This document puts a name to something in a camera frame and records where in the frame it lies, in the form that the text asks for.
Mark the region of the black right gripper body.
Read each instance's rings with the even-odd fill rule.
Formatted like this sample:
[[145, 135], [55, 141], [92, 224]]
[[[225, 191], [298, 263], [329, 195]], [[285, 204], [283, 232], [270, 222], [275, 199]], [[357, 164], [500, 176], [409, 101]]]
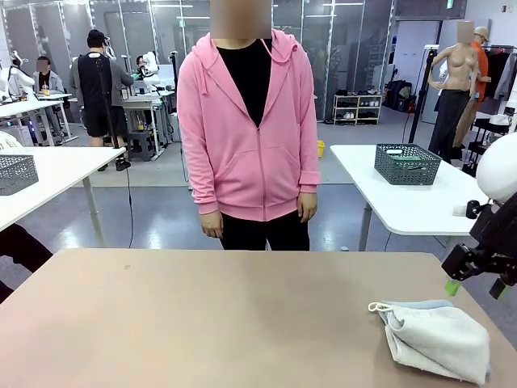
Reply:
[[470, 232], [481, 272], [499, 274], [507, 285], [516, 284], [516, 200], [487, 204]]

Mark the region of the person's left hand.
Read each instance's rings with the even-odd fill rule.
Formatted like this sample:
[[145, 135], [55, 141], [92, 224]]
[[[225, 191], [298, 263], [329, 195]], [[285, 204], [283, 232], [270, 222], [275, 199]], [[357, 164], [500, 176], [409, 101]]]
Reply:
[[317, 212], [317, 194], [301, 192], [297, 199], [297, 206], [301, 222], [310, 221]]

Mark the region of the person's right hand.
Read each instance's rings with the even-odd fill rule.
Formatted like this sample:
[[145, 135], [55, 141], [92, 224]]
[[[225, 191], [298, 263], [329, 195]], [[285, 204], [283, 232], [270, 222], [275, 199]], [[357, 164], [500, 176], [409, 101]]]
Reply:
[[200, 215], [201, 230], [210, 238], [223, 238], [223, 218], [217, 210], [212, 213]]

